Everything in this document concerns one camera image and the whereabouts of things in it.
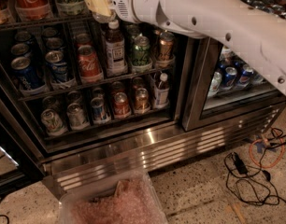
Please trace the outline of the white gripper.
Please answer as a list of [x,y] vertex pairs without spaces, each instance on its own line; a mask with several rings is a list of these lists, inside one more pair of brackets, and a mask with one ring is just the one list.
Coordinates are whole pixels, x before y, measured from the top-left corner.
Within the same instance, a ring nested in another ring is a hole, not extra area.
[[[93,15],[110,17],[111,0],[84,0]],[[160,0],[112,0],[118,17],[132,23],[146,22],[156,24],[156,16]]]

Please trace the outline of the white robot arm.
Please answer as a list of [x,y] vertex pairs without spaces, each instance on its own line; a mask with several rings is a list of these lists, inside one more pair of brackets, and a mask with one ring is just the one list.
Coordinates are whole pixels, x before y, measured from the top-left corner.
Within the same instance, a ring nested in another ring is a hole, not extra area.
[[191,38],[209,36],[286,96],[286,20],[240,0],[84,0],[100,22],[145,22]]

